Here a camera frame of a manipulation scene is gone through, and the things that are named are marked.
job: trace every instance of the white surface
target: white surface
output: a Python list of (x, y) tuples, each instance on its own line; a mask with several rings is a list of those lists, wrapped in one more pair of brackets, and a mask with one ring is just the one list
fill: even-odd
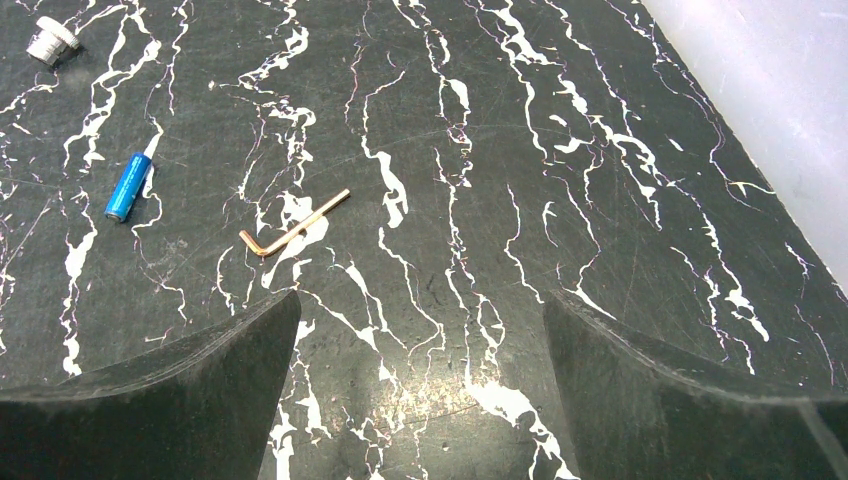
[(848, 2), (642, 0), (848, 286)]

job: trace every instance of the black marble surface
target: black marble surface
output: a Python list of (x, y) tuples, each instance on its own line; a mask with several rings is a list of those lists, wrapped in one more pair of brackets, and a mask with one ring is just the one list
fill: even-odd
[[(0, 6), (0, 388), (296, 288), (263, 479), (578, 475), (547, 291), (727, 369), (848, 390), (848, 300), (638, 2)], [(85, 46), (55, 71), (25, 53), (39, 15)], [(281, 254), (238, 238), (345, 187)]]

